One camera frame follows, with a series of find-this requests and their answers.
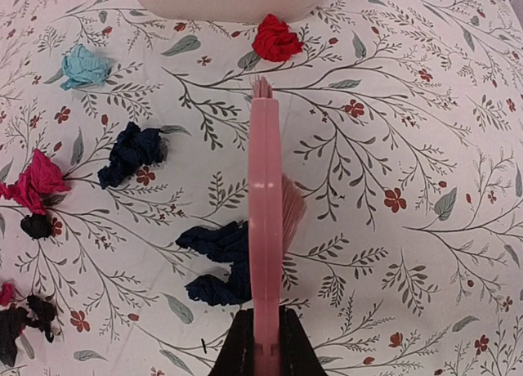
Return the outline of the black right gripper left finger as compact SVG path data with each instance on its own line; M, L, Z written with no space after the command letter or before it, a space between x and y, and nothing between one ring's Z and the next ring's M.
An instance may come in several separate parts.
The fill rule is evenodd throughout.
M209 376L253 376L253 310L238 311Z

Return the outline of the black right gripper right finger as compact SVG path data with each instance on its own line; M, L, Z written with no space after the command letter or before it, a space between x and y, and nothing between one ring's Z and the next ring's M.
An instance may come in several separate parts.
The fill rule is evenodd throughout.
M304 328L293 309L279 308L280 374L326 376Z

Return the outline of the pink hand brush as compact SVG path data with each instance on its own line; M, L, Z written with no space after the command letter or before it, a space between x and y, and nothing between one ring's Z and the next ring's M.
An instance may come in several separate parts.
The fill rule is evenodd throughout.
M279 102L253 83L248 148L248 247L253 295L253 373L279 375L279 300L284 255Z

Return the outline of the black paper scrap front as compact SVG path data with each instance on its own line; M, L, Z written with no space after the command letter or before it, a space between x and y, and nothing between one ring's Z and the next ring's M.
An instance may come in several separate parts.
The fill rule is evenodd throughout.
M8 367L15 366L18 353L16 339L26 327L38 329L49 343L53 343L55 333L52 323L56 316L56 307L35 295L27 297L27 308L10 306L1 310L1 362Z

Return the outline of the small black paper scrap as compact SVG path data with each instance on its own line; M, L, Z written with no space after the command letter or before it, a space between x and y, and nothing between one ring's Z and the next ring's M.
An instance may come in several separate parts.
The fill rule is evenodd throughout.
M27 215L20 221L20 228L31 239L46 239L52 235L52 224L47 215Z

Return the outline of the magenta paper scrap front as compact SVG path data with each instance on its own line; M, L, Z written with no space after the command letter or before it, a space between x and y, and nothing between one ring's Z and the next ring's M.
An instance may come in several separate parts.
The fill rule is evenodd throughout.
M0 306L8 307L16 299L16 287L12 282L2 282L0 290Z

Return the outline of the magenta paper scrap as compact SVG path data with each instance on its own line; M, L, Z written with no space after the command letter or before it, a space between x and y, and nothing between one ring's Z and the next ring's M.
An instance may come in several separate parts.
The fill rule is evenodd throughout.
M2 282L0 290L0 306L8 307L16 299L16 287L12 282Z
M46 214L43 196L70 190L60 168L38 149L34 150L31 163L15 184L1 184L1 196L4 199L15 200L32 214L38 215Z

